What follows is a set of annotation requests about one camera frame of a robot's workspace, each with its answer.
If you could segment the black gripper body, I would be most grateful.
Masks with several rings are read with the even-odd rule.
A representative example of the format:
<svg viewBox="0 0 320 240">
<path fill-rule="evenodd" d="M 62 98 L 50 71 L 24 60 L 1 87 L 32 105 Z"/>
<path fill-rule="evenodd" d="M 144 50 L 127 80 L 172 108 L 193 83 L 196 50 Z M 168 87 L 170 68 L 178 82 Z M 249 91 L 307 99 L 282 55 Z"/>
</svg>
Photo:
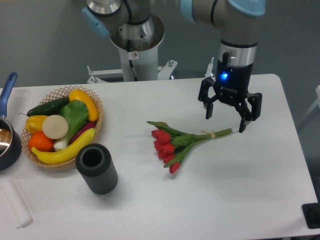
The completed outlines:
<svg viewBox="0 0 320 240">
<path fill-rule="evenodd" d="M 252 63 L 244 66 L 231 65 L 231 53 L 224 52 L 222 60 L 218 60 L 213 85 L 217 99 L 230 106 L 241 104 L 247 98 L 252 68 Z"/>
</svg>

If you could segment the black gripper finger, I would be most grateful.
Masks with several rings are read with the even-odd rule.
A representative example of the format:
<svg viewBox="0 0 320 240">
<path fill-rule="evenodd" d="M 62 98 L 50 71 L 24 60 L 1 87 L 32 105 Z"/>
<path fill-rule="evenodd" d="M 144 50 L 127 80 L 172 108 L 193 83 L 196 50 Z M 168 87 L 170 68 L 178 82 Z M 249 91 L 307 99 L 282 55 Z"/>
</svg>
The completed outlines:
<svg viewBox="0 0 320 240">
<path fill-rule="evenodd" d="M 248 93 L 242 101 L 236 103 L 235 109 L 241 117 L 239 133 L 244 132 L 250 122 L 260 117 L 262 99 L 263 95 L 260 92 Z"/>
<path fill-rule="evenodd" d="M 203 103 L 206 110 L 205 118 L 210 119 L 213 115 L 214 102 L 218 99 L 217 95 L 209 97 L 209 90 L 213 88 L 215 81 L 211 77 L 206 77 L 201 81 L 198 100 Z"/>
</svg>

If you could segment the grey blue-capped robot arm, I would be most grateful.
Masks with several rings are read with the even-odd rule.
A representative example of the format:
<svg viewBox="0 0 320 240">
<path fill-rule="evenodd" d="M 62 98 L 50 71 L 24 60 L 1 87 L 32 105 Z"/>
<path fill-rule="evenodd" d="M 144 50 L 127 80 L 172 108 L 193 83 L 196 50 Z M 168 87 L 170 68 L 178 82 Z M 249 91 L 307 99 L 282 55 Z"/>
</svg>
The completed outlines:
<svg viewBox="0 0 320 240">
<path fill-rule="evenodd" d="M 248 86 L 255 59 L 259 26 L 265 13 L 263 0 L 182 0 L 183 16 L 221 30 L 216 76 L 202 82 L 198 99 L 213 114 L 220 101 L 239 113 L 239 131 L 261 114 L 262 94 Z M 118 48 L 126 82 L 159 80 L 158 47 L 165 30 L 150 10 L 148 0 L 89 0 L 81 11 L 87 25 L 100 37 L 109 37 Z"/>
</svg>

